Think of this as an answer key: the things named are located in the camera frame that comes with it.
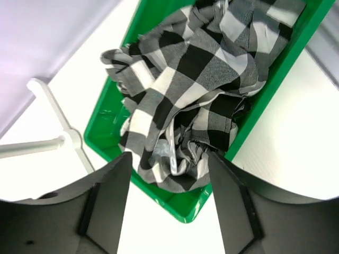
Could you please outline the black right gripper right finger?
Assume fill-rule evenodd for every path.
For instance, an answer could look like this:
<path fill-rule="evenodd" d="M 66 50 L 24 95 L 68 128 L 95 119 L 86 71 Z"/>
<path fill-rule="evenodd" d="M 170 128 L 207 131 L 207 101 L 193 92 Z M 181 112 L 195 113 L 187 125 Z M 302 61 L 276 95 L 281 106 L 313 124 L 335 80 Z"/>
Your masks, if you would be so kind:
<path fill-rule="evenodd" d="M 226 253 L 338 253 L 338 198 L 287 191 L 215 152 L 208 165 Z"/>

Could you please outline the black white checked shirt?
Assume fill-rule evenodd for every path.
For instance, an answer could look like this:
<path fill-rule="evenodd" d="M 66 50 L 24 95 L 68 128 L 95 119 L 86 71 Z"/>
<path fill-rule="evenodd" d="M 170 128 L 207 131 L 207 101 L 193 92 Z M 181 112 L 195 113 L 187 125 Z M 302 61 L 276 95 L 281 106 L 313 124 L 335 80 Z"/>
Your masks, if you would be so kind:
<path fill-rule="evenodd" d="M 304 1 L 196 1 L 127 46 L 101 54 L 130 112 L 119 148 L 147 183 L 184 193 L 210 181 L 248 98 L 265 85 Z"/>

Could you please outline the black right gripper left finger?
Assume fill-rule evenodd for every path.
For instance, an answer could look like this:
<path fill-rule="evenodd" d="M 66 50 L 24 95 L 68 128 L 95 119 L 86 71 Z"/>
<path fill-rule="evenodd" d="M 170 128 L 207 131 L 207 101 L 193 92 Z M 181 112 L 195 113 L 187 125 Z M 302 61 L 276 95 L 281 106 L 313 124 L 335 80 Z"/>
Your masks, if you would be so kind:
<path fill-rule="evenodd" d="M 1 253 L 116 253 L 131 173 L 125 152 L 37 199 L 1 201 Z"/>

